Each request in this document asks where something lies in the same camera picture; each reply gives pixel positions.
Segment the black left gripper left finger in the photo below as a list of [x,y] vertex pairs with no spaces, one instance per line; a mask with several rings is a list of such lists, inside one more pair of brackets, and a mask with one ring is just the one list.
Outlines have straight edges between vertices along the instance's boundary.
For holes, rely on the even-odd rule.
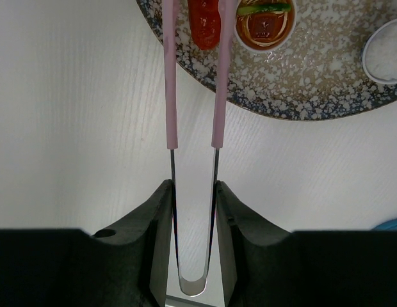
[[172,189],[93,235],[0,229],[0,306],[164,306]]

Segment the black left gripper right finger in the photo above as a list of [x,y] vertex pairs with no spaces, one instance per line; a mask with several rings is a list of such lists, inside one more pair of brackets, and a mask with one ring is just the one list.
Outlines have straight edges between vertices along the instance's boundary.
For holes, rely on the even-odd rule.
[[397,306],[397,231],[287,232],[216,185],[227,306]]

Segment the pink metal tongs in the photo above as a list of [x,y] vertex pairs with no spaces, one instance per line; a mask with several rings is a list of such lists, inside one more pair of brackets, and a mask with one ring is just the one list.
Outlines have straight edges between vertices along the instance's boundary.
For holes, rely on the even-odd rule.
[[227,81],[231,63],[235,1],[219,1],[217,12],[221,17],[216,66],[216,93],[214,115],[206,118],[205,136],[211,145],[203,148],[203,138],[178,140],[176,84],[176,20],[177,1],[163,1],[163,51],[165,69],[166,142],[170,151],[173,185],[174,243],[177,277],[181,292],[198,296],[206,289],[216,208],[216,182],[220,149],[225,129]]

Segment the red sausage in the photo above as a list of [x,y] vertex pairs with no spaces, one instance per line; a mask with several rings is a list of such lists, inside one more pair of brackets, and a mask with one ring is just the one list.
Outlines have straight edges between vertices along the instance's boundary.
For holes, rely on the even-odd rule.
[[188,0],[191,37],[199,49],[215,48],[220,41],[221,19],[217,0]]

